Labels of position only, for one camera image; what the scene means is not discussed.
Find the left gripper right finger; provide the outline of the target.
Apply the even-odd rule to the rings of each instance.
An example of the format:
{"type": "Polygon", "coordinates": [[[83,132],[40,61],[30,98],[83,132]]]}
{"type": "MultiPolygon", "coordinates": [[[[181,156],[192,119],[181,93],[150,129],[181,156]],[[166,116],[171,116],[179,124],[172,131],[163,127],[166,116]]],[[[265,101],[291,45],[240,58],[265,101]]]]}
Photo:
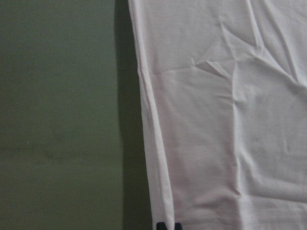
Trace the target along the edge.
{"type": "Polygon", "coordinates": [[[182,230],[182,224],[181,223],[175,223],[174,230],[182,230]]]}

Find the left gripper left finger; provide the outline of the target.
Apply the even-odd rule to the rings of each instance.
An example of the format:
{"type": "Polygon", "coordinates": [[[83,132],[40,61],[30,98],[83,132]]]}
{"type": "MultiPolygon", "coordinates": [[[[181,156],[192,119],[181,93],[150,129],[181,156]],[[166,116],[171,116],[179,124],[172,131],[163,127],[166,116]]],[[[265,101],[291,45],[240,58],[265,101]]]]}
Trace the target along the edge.
{"type": "Polygon", "coordinates": [[[167,226],[164,222],[157,222],[156,230],[167,230],[167,226]]]}

